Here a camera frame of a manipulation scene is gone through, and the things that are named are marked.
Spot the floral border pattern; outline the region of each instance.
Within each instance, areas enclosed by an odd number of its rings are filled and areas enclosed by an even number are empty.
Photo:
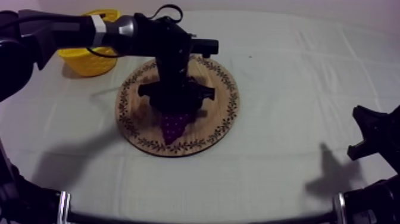
[[[229,91],[229,102],[226,108],[227,117],[222,120],[215,129],[212,135],[209,135],[206,139],[196,139],[190,142],[179,142],[175,145],[165,145],[159,141],[155,140],[148,140],[146,138],[141,138],[138,129],[135,127],[133,120],[128,116],[128,97],[129,97],[129,89],[132,84],[135,84],[141,75],[144,72],[156,68],[156,62],[153,62],[150,65],[144,66],[142,69],[137,71],[132,77],[126,79],[122,84],[121,91],[120,91],[120,98],[118,99],[118,122],[122,125],[122,127],[128,131],[129,135],[137,139],[137,144],[142,147],[150,148],[154,154],[159,153],[160,151],[169,151],[171,153],[177,154],[181,151],[189,151],[193,148],[202,148],[204,145],[207,144],[215,144],[221,136],[225,135],[227,131],[230,129],[231,125],[233,124],[234,119],[236,118],[236,110],[238,109],[238,101],[239,95],[236,89],[236,84],[232,82],[230,76],[226,74],[221,66],[218,64],[213,63],[212,61],[202,58],[196,57],[194,55],[190,56],[190,60],[196,60],[198,63],[204,65],[211,71],[216,72],[216,75],[220,78],[222,83],[225,85],[226,89]]]

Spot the white wall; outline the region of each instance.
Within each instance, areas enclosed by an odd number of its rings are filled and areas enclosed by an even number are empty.
[[[288,13],[357,24],[400,33],[400,0],[1,0],[2,8],[42,8],[81,14],[97,8],[116,8],[125,14],[152,13],[174,3],[184,10],[250,10]]]
[[[1,10],[18,11],[23,9],[40,10],[38,0],[0,0]]]

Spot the purple polka dot fabric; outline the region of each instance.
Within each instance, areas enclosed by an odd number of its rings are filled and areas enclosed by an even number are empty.
[[[172,144],[183,135],[186,125],[190,123],[189,114],[162,115],[161,130],[166,145]]]

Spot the silver clamp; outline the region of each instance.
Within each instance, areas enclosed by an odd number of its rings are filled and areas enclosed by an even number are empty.
[[[333,197],[333,209],[337,215],[337,224],[347,224],[345,197],[342,193]]]
[[[70,211],[71,194],[61,191],[60,203],[58,204],[57,224],[70,224],[67,221],[68,212]]]

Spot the black cable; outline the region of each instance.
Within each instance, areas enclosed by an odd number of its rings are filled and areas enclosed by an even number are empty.
[[[14,20],[10,23],[4,24],[0,26],[0,30],[5,29],[10,26],[15,26],[20,23],[26,23],[30,21],[38,21],[38,20],[52,20],[52,21],[57,21],[57,22],[77,22],[80,20],[81,17],[76,17],[72,15],[35,15],[35,16],[30,16],[30,17],[25,17],[25,18],[19,18],[18,20]]]
[[[99,56],[102,58],[120,58],[120,57],[124,57],[126,55],[107,55],[107,54],[100,54],[95,52],[94,50],[90,49],[90,48],[86,48],[87,51],[89,51],[90,53],[94,54],[95,56]]]
[[[174,10],[178,11],[178,13],[180,14],[180,18],[179,18],[178,20],[175,20],[175,19],[173,19],[173,18],[171,18],[171,17],[168,16],[168,18],[170,18],[171,21],[173,21],[174,23],[179,23],[180,21],[182,21],[182,18],[183,18],[183,11],[182,11],[182,9],[179,8],[177,5],[173,5],[173,4],[163,5],[162,7],[160,7],[160,8],[155,12],[155,14],[154,14],[152,17],[148,17],[148,18],[149,18],[149,19],[152,19],[152,18],[156,17],[157,14],[158,14],[162,9],[164,9],[164,8],[173,8]]]

